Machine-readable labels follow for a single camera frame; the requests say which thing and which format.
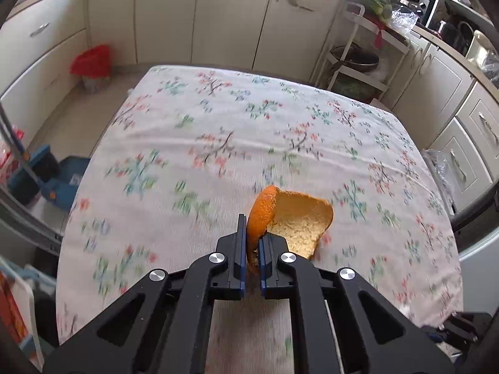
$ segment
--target floor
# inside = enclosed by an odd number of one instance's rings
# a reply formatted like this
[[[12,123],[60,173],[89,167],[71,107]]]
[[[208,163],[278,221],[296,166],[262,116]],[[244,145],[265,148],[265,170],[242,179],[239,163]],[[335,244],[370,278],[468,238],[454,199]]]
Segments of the floor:
[[[134,88],[144,74],[114,74],[109,86],[95,94],[87,93],[83,84],[79,84],[43,124],[28,149],[33,151],[49,144],[58,160],[69,155],[91,157],[128,90]],[[64,235],[67,222],[64,211],[41,196],[28,208],[33,216]]]

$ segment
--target red trash bag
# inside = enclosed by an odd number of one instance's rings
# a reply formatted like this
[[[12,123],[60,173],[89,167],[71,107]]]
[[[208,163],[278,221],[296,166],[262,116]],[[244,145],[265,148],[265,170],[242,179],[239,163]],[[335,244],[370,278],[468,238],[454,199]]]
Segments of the red trash bag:
[[[108,85],[111,73],[109,46],[99,45],[77,56],[71,73],[82,76],[85,88],[92,93]]]

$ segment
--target floral print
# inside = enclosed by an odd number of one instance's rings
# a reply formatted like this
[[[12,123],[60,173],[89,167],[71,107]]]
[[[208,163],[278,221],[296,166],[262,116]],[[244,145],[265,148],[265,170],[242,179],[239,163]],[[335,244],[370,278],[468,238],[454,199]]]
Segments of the floral print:
[[[267,185],[333,205],[333,223],[312,258],[316,266],[355,269],[418,325],[437,326],[462,309],[443,202],[393,115],[256,74],[156,66],[111,123],[79,186],[62,244],[56,292],[62,341],[151,269],[181,271],[213,252]],[[248,288],[237,306],[214,309],[213,341],[235,354],[224,365],[219,347],[210,349],[206,374],[246,373],[249,358],[255,367],[274,358],[275,374],[292,372],[286,303],[263,301],[257,289]],[[239,341],[235,333],[216,329],[235,324],[255,328],[237,351],[230,349]],[[271,340],[263,352],[253,341],[262,327]]]

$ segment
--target cabinet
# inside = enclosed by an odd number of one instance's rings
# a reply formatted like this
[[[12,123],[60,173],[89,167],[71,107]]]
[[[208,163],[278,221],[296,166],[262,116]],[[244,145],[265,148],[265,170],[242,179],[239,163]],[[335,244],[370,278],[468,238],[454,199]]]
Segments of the cabinet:
[[[85,28],[84,0],[41,0],[0,30],[0,94],[54,46]]]
[[[341,0],[321,11],[270,0],[253,70],[308,82]]]
[[[87,49],[83,30],[42,56],[2,96],[9,121],[24,131],[25,147],[79,82],[80,78],[70,74],[69,69],[74,58]]]
[[[197,0],[192,63],[250,70],[269,0]]]
[[[115,66],[137,62],[133,9],[134,0],[88,0],[90,44],[108,44]]]
[[[190,63],[195,4],[196,0],[135,0],[139,63]]]
[[[492,178],[499,178],[499,106],[480,84],[476,83],[457,119],[476,143]]]
[[[445,153],[454,179],[456,212],[471,205],[492,186],[482,158],[456,118],[449,122],[430,148]]]
[[[474,78],[432,45],[393,112],[419,149],[427,148],[452,118]]]
[[[414,31],[407,34],[410,42],[409,51],[402,62],[396,76],[390,83],[389,89],[381,98],[381,102],[389,109],[392,109],[407,85],[411,82],[412,77],[418,70],[419,65],[423,61],[426,52],[430,48],[430,41],[423,38]]]

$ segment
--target white tablecloth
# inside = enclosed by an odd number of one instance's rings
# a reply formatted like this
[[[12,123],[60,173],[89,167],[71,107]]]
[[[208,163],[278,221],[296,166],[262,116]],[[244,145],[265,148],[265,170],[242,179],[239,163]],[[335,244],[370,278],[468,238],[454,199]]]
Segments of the white tablecloth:
[[[79,187],[59,261],[60,339],[154,267],[174,272],[213,251],[267,185],[333,204],[317,266],[353,267],[417,325],[462,309],[441,197],[393,115],[280,79],[159,66]],[[292,371],[287,303],[249,287],[242,303],[216,304],[207,373]]]

